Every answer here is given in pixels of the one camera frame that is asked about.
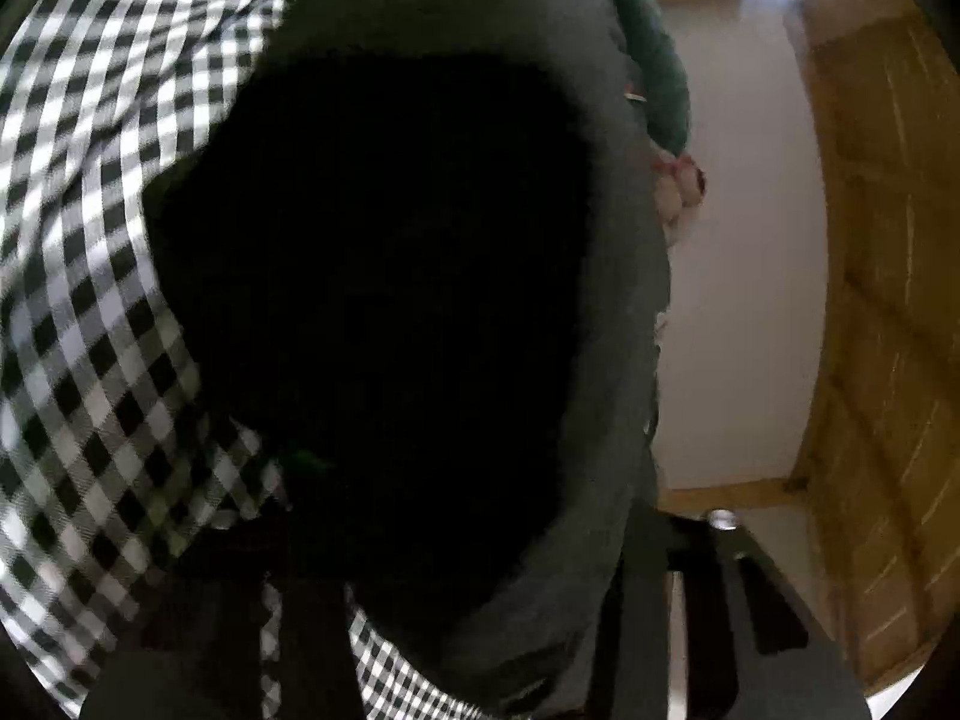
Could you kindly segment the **large black garment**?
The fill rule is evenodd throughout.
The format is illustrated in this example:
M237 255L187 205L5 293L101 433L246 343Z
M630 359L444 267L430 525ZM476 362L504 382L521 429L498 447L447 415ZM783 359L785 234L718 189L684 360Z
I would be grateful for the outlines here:
M145 195L213 398L376 626L448 670L565 505L596 210L558 67L506 39L277 41Z

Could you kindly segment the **black white checkered bedsheet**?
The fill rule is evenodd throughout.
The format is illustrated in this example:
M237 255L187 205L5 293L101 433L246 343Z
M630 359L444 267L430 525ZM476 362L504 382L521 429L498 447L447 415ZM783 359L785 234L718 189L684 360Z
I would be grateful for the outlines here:
M151 184L208 143L296 0L37 0L2 57L2 709L82 707L192 539L280 507L161 291ZM496 715L348 616L363 712Z

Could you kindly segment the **pink plush doll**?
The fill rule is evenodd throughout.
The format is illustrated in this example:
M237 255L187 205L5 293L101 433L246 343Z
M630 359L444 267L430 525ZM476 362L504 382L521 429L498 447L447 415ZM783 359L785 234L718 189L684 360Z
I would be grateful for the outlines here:
M670 154L658 149L652 158L654 202L665 229L679 232L698 215L706 195L706 177L688 153Z

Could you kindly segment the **dark green pillow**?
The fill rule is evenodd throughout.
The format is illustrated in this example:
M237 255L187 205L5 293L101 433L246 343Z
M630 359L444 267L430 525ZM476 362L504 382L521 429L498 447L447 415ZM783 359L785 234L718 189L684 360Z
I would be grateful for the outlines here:
M679 156L690 140L692 103L662 11L656 0L613 0L613 5L630 57L631 104L641 112L652 141Z

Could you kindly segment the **grey green blanket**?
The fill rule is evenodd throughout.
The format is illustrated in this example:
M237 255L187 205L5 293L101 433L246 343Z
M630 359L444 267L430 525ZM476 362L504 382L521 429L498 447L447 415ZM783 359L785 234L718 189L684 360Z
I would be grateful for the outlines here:
M560 515L535 544L526 572L483 606L480 629L444 671L423 668L376 626L348 585L340 554L348 616L364 611L444 692L496 715L584 715L602 605L643 476L652 324L667 268L607 0L296 0L278 39L316 36L402 44L506 39L553 62L583 110L596 221L583 354L565 421L573 465Z

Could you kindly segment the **wooden bed frame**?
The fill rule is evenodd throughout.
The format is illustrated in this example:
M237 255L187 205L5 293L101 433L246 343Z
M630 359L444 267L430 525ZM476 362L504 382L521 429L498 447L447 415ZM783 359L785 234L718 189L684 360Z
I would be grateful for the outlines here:
M708 197L675 250L659 458L776 554L869 692L958 610L958 71L916 0L661 0Z

